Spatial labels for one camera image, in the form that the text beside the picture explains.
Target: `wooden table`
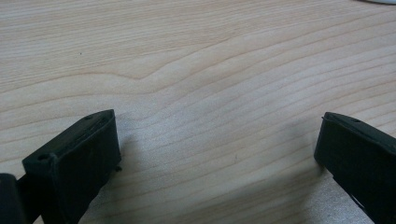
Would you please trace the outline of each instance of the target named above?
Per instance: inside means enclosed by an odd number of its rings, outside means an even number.
[[[2,173],[115,109],[123,171],[81,223],[371,223],[313,150],[326,111],[396,135],[395,6],[6,1],[0,64]]]

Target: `table surface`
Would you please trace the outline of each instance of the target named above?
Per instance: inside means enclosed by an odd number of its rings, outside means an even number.
[[[326,111],[396,135],[395,44],[353,0],[3,1],[0,170],[114,108],[81,223],[371,223],[313,151]]]

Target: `black plastic object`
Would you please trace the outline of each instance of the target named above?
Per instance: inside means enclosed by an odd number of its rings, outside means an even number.
[[[358,119],[328,112],[315,159],[374,223],[396,223],[395,138]]]
[[[79,120],[22,161],[17,184],[0,175],[0,223],[78,223],[120,160],[113,110]]]

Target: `light wooden surface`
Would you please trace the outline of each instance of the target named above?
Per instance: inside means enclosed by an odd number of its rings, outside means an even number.
[[[0,171],[17,177],[115,109],[123,171],[81,223],[371,223],[313,150],[326,111],[396,135],[396,7],[2,1],[0,99]]]

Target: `wood grain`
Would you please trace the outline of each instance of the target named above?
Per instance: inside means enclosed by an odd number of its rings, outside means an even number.
[[[371,223],[313,150],[326,111],[396,135],[396,7],[2,1],[0,99],[0,170],[17,177],[115,109],[123,170],[81,223]]]

